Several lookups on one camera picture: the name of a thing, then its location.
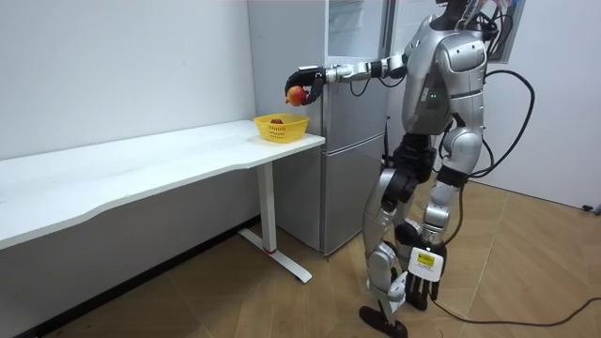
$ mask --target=silver refrigerator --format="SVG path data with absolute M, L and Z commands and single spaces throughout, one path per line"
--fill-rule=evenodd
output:
M 360 97 L 328 84 L 308 107 L 285 105 L 284 84 L 298 66 L 374 60 L 389 53 L 394 2 L 249 1 L 258 115 L 308 115 L 307 132 L 326 144 L 274 163 L 276 222 L 331 254 L 362 229 L 362 212 L 384 151 L 388 88 L 371 81 Z M 365 83 L 353 85 L 355 92 Z

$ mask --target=table leg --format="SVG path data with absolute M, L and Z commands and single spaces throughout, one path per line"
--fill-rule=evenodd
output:
M 275 237 L 275 200 L 273 198 L 273 165 L 271 162 L 259 165 L 259 200 L 261 203 L 261 229 L 263 230 L 263 250 L 274 254 L 277 250 Z
M 257 167 L 257 172 L 263 238 L 260 238 L 248 229 L 240 230 L 239 233 L 250 240 L 258 248 L 263 249 L 266 254 L 292 272 L 300 281 L 307 283 L 311 280 L 311 273 L 277 250 L 275 237 L 275 203 L 273 198 L 273 170 L 271 162 L 259 165 Z

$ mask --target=apple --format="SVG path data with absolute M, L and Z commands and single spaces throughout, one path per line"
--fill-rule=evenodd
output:
M 288 92 L 285 95 L 285 102 L 298 107 L 306 98 L 307 93 L 305 93 L 304 89 L 300 85 L 295 85 L 288 89 Z

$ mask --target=plastic basket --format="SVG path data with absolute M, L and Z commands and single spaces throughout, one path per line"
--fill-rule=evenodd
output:
M 271 123 L 273 118 L 279 118 L 284 124 Z M 298 140 L 307 130 L 309 117 L 293 114 L 273 114 L 254 119 L 261 137 L 277 143 L 288 143 Z

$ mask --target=yellow sticker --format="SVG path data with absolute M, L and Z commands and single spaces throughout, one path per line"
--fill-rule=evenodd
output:
M 417 261 L 430 268 L 434 266 L 434 257 L 425 253 L 418 253 Z

